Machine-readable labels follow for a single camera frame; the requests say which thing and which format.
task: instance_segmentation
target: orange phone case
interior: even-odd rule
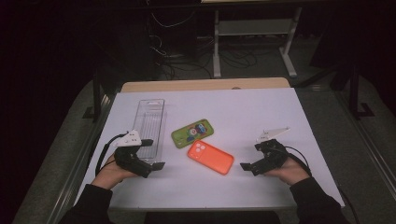
[[[210,146],[202,140],[196,140],[187,155],[222,175],[227,175],[233,165],[233,156],[231,154]]]

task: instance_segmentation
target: white clip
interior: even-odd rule
[[[140,139],[139,132],[137,130],[131,130],[125,134],[119,141],[114,144],[115,147],[134,147],[141,146],[142,140]]]
[[[256,141],[258,143],[269,141],[269,140],[271,140],[273,138],[278,137],[282,133],[287,132],[288,130],[290,130],[290,127],[283,128],[283,129],[273,129],[273,130],[269,130],[269,131],[265,131],[264,130],[262,132],[262,135],[260,135],[260,137]]]

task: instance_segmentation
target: phone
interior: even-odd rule
[[[227,175],[233,165],[233,155],[210,146],[202,140],[196,140],[187,155],[222,175]]]
[[[207,119],[200,119],[172,132],[172,139],[177,148],[192,144],[195,140],[212,135],[214,130]]]

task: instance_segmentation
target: dark background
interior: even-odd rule
[[[83,2],[87,6],[94,4]],[[395,9],[391,1],[307,7],[297,32],[306,36],[324,32],[313,65],[326,67],[340,60],[352,61],[361,75],[375,84],[394,114]],[[171,16],[163,16],[172,22]],[[197,35],[212,32],[211,25],[207,25],[212,21],[213,13],[203,11],[196,13],[187,30],[153,29],[169,45],[184,41],[182,46],[194,46]],[[102,85],[111,94],[124,81],[155,80],[159,68],[154,62],[160,59],[148,50],[152,43],[147,37],[152,31],[147,28],[145,13],[132,17],[128,13],[117,17],[105,14],[98,18],[79,13],[72,2],[7,0],[0,3],[0,22],[0,222],[10,223],[70,105],[93,74],[102,74]],[[184,36],[184,40],[176,41],[175,34]],[[181,50],[194,54],[191,48]]]

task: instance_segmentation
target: green phone case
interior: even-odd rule
[[[172,139],[177,148],[183,148],[192,144],[195,140],[203,139],[214,133],[212,125],[207,119],[200,119],[183,128],[172,132]]]

